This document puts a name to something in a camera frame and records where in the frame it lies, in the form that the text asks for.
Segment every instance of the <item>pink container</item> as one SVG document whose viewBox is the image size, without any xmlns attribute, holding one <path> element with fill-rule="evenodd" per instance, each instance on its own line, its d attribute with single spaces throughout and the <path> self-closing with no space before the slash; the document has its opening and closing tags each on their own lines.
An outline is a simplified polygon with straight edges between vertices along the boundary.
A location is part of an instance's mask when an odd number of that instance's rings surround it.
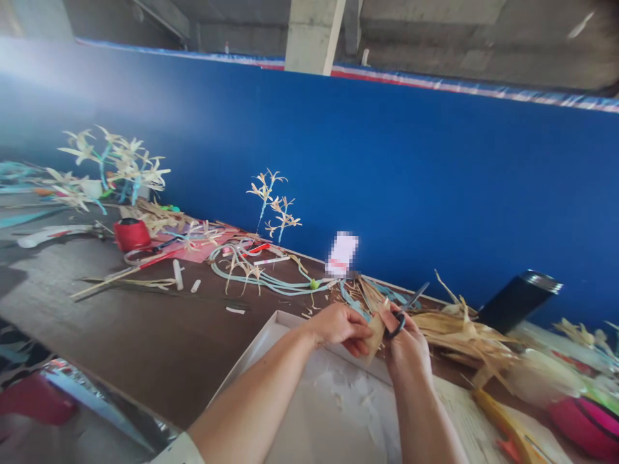
<svg viewBox="0 0 619 464">
<path fill-rule="evenodd" d="M 619 463 L 619 417 L 589 398 L 566 398 L 548 406 L 555 425 L 590 456 Z"/>
</svg>

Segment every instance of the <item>blurred label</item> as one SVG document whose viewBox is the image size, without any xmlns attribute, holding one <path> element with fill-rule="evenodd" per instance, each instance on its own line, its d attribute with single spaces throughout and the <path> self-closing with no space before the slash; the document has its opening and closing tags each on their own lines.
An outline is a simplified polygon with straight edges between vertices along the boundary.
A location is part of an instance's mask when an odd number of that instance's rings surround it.
<svg viewBox="0 0 619 464">
<path fill-rule="evenodd" d="M 346 277 L 358 245 L 359 237 L 356 235 L 350 235 L 348 232 L 338 232 L 331 248 L 329 260 L 327 261 L 325 269 L 327 274 L 337 278 Z"/>
</svg>

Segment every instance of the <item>wooden table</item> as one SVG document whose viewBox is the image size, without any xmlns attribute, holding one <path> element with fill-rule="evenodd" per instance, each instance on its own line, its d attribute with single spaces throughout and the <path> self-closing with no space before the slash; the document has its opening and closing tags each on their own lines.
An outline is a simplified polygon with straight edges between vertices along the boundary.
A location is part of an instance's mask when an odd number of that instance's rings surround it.
<svg viewBox="0 0 619 464">
<path fill-rule="evenodd" d="M 70 216 L 75 212 L 66 211 L 21 228 L 68 224 Z M 110 213 L 106 219 L 109 223 L 115 218 Z M 87 215 L 72 222 L 87 224 L 91 220 L 93 217 Z M 6 234 L 5 230 L 0 235 L 6 239 L 0 240 L 0 247 L 10 243 Z M 323 277 L 324 265 L 302 261 L 312 277 Z M 183 266 L 186 287 L 200 278 L 199 294 L 225 296 L 225 279 L 215 275 L 206 263 L 184 262 Z M 300 315 L 311 305 L 309 296 L 288 298 L 266 288 L 258 296 L 254 285 L 248 285 L 239 297 L 250 307 L 244 315 L 226 311 L 225 301 L 204 303 L 120 289 L 106 289 L 79 302 L 70 298 L 88 285 L 75 279 L 101 277 L 125 267 L 113 242 L 95 238 L 60 238 L 35 249 L 4 248 L 0 316 L 107 388 L 180 429 L 189 427 L 204 410 L 275 310 Z M 289 282 L 302 282 L 292 261 L 276 264 L 270 273 Z M 172 276 L 172 263 L 165 260 L 134 278 Z M 242 287 L 242 283 L 230 282 L 228 296 L 238 297 Z M 327 304 L 326 294 L 315 296 L 317 307 Z M 461 374 L 470 376 L 471 371 L 439 357 L 433 363 L 440 377 L 469 386 Z M 512 398 L 499 385 L 491 385 L 490 391 L 499 401 L 550 426 L 543 414 Z M 575 462 L 592 462 L 556 435 Z"/>
</svg>

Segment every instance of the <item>blue wire stem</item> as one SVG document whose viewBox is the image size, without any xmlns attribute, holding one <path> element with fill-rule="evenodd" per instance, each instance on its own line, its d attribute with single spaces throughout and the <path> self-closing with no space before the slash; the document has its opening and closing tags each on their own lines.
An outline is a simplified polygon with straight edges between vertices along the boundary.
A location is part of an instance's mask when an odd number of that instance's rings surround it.
<svg viewBox="0 0 619 464">
<path fill-rule="evenodd" d="M 99 163 L 99 173 L 101 174 L 101 183 L 103 184 L 104 191 L 108 189 L 108 183 L 105 180 L 105 173 L 103 172 L 103 164 L 105 163 L 105 158 L 108 157 L 108 153 L 110 152 L 111 147 L 112 147 L 112 144 L 108 143 L 108 146 L 106 147 L 105 151 L 101 155 L 101 158 L 100 158 L 101 162 Z"/>
<path fill-rule="evenodd" d="M 133 191 L 131 194 L 131 205 L 135 206 L 135 201 L 137 200 L 137 191 L 140 190 L 140 183 L 141 183 L 142 177 L 138 176 L 135 178 L 135 182 L 132 184 L 133 185 Z"/>
<path fill-rule="evenodd" d="M 284 233 L 284 227 L 286 227 L 286 213 L 288 212 L 288 205 L 284 206 L 284 220 L 282 221 L 282 228 L 279 229 L 279 238 L 277 239 L 277 244 L 282 244 L 282 234 Z"/>
<path fill-rule="evenodd" d="M 127 196 L 127 188 L 129 186 L 130 182 L 131 182 L 130 180 L 127 180 L 127 179 L 124 180 L 123 189 L 121 190 L 121 199 L 118 201 L 118 203 L 123 204 L 123 202 L 124 202 L 124 200 L 125 200 L 125 198 Z"/>
<path fill-rule="evenodd" d="M 262 222 L 262 217 L 264 216 L 264 209 L 266 208 L 266 204 L 269 201 L 269 195 L 271 195 L 271 192 L 273 191 L 274 183 L 275 179 L 271 178 L 271 186 L 269 187 L 269 190 L 266 191 L 264 200 L 262 201 L 262 209 L 260 210 L 260 217 L 258 218 L 258 227 L 256 227 L 256 233 L 258 233 L 258 230 L 260 230 L 260 223 Z"/>
</svg>

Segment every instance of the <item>white box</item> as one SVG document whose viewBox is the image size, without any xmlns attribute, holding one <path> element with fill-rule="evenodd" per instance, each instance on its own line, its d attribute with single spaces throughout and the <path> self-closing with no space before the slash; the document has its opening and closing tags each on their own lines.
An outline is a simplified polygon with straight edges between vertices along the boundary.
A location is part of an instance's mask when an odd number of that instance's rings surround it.
<svg viewBox="0 0 619 464">
<path fill-rule="evenodd" d="M 213 399 L 303 322 L 276 311 Z M 395 397 L 382 360 L 366 369 L 341 345 L 320 348 L 310 356 L 266 459 L 269 464 L 292 462 L 402 462 Z"/>
</svg>

